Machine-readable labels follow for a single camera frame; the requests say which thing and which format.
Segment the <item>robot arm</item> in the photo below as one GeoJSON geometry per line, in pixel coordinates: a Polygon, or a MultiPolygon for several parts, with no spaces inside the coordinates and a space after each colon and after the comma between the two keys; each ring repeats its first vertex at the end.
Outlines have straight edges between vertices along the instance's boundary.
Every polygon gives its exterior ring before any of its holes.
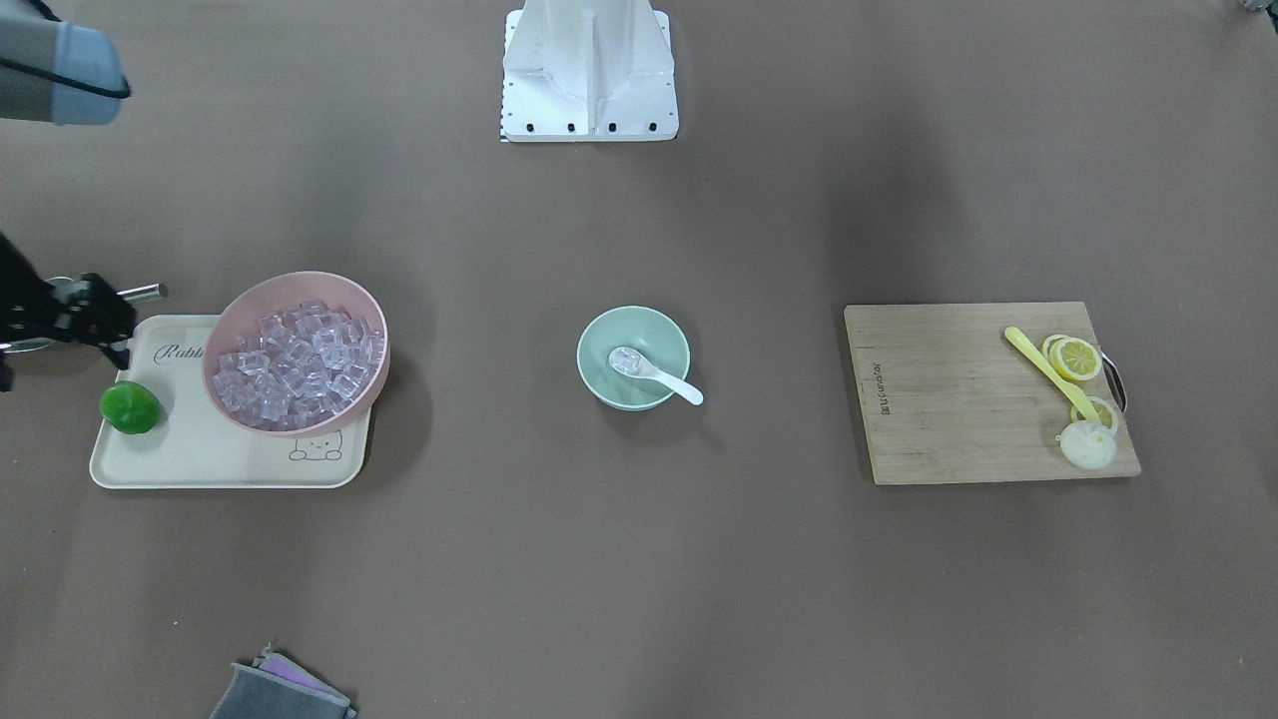
{"type": "Polygon", "coordinates": [[[45,1],[1,3],[1,117],[106,126],[132,97],[115,43],[45,1]]]}

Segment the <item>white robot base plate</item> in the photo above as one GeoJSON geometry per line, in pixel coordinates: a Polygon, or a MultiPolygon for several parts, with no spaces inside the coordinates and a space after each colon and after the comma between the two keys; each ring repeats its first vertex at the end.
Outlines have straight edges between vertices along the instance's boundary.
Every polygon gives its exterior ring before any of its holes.
{"type": "Polygon", "coordinates": [[[525,1],[505,17],[498,137],[507,143],[674,140],[671,23],[648,1],[525,1]]]}

